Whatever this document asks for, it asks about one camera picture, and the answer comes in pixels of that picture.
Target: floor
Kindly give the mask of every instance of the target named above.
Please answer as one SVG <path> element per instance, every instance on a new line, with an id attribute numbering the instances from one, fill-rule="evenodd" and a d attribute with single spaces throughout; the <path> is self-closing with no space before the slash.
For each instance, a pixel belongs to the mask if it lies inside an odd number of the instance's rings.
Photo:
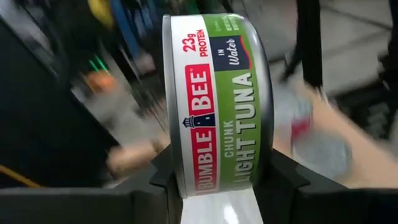
<path id="1" fill-rule="evenodd" d="M 295 42 L 294 0 L 244 0 L 244 5 L 238 0 L 234 2 L 238 13 L 248 15 L 256 26 L 269 58 L 280 57 L 291 49 Z M 377 56 L 386 50 L 389 39 L 388 0 L 321 2 L 326 92 L 344 90 L 375 77 L 379 69 Z M 283 68 L 283 63 L 271 65 L 272 78 L 277 78 Z M 300 76 L 302 73 L 297 71 L 297 78 Z M 249 189 L 184 200 L 182 223 L 258 224 L 263 221 Z"/>

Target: can label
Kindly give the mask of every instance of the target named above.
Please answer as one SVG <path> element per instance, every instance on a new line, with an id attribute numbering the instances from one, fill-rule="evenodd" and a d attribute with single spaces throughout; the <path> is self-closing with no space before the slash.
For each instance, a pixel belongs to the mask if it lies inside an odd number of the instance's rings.
<path id="1" fill-rule="evenodd" d="M 172 17 L 185 185 L 189 195 L 247 187 L 261 145 L 253 55 L 236 15 Z"/>

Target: green label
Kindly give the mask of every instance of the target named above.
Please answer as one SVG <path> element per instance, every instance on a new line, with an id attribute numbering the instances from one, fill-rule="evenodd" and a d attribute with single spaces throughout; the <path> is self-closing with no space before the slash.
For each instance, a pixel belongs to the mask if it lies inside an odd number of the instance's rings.
<path id="1" fill-rule="evenodd" d="M 242 19 L 203 16 L 215 71 L 220 127 L 220 190 L 256 178 L 261 117 L 256 67 Z"/>

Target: tuna can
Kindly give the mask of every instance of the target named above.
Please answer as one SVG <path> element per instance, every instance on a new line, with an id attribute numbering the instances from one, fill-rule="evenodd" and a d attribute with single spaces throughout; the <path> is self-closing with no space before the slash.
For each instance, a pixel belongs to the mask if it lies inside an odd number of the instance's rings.
<path id="1" fill-rule="evenodd" d="M 269 67 L 252 24 L 236 14 L 164 16 L 170 139 L 183 198 L 245 189 L 271 158 Z"/>

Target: yellow object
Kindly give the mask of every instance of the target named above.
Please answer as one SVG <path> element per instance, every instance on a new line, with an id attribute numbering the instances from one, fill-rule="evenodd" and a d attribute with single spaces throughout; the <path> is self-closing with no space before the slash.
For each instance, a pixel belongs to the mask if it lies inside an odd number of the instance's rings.
<path id="1" fill-rule="evenodd" d="M 28 187 L 40 187 L 39 184 L 36 184 L 35 182 L 29 180 L 28 178 L 24 177 L 23 175 L 18 174 L 17 172 L 14 172 L 10 169 L 8 169 L 5 166 L 0 165 L 0 174 L 4 173 L 7 176 L 13 178 L 16 181 L 19 181 L 23 184 L 25 184 Z"/>
<path id="2" fill-rule="evenodd" d="M 114 24 L 114 18 L 109 0 L 87 0 L 91 13 L 108 29 Z"/>

